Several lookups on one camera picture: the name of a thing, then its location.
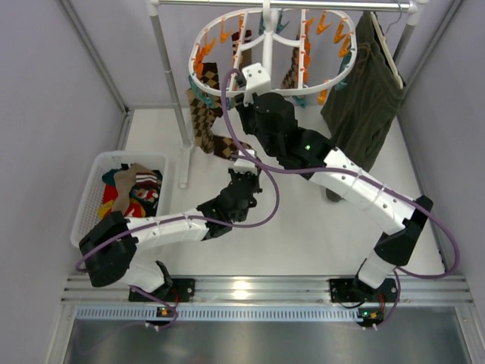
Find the brown tan argyle sock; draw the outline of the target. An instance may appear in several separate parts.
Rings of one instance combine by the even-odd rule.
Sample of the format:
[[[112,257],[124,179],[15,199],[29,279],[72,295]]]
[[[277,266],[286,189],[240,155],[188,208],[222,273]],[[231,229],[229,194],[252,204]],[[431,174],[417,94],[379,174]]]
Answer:
[[[220,99],[216,98],[216,107],[210,108],[203,101],[196,98],[192,89],[186,91],[186,96],[189,102],[194,143],[204,153],[213,153],[214,134],[212,127],[216,118],[221,117],[223,114]]]

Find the dark brown argyle sock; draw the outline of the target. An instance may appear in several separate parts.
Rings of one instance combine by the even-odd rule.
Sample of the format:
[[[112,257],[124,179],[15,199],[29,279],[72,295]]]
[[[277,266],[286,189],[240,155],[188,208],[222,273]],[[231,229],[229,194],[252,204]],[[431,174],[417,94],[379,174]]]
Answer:
[[[213,89],[220,89],[218,67],[216,62],[204,62],[202,64],[202,76],[200,80]]]

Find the tan sock maroon white stripes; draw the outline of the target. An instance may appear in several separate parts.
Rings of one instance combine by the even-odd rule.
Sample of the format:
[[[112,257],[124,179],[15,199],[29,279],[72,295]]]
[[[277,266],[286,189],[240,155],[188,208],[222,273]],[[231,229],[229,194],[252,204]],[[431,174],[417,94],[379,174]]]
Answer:
[[[122,170],[114,175],[117,198],[112,206],[112,211],[122,212],[130,205],[130,191],[135,187],[142,190],[156,190],[161,186],[161,178],[145,166],[133,163],[127,170]]]

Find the brown orange argyle sock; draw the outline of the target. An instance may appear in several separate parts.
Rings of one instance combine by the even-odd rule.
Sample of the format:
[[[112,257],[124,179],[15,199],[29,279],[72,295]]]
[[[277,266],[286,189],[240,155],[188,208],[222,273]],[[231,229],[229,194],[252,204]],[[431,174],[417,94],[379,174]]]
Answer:
[[[230,137],[214,135],[213,154],[226,160],[234,160],[239,154],[239,148]]]

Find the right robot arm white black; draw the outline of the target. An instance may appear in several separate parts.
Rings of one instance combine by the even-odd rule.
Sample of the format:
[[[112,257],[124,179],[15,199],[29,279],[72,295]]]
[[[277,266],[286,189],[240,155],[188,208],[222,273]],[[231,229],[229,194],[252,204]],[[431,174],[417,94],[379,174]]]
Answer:
[[[298,125],[293,104],[278,93],[235,98],[244,133],[253,135],[266,155],[286,171],[336,193],[371,217],[382,234],[354,278],[361,295],[374,295],[395,268],[407,265],[433,201],[426,196],[399,199],[354,163],[333,142]]]

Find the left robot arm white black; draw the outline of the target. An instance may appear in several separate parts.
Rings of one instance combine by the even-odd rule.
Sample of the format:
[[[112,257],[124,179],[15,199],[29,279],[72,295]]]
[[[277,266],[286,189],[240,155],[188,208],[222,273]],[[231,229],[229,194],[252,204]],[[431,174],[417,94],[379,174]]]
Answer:
[[[227,187],[184,213],[148,218],[108,214],[79,243],[91,285],[123,283],[139,295],[163,300],[174,283],[166,265],[149,259],[148,253],[164,245],[210,240],[230,232],[234,223],[244,222],[256,207],[260,173],[231,168]]]

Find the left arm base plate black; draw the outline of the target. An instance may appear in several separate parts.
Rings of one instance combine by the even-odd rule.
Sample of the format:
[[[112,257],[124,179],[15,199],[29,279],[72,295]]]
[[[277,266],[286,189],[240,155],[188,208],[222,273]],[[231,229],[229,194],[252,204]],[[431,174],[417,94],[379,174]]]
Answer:
[[[188,303],[195,294],[196,280],[192,278],[173,278],[173,284],[170,289],[155,291],[152,296],[157,297],[166,303]],[[141,293],[130,291],[128,296],[129,302],[153,302],[152,299]]]

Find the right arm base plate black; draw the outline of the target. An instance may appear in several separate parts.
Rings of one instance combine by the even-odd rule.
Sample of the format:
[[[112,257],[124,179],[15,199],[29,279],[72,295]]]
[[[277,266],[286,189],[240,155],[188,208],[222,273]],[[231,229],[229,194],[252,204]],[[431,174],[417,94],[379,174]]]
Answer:
[[[329,280],[333,303],[385,303],[395,301],[398,293],[396,280],[386,278],[378,288],[372,288],[357,278],[332,278]]]

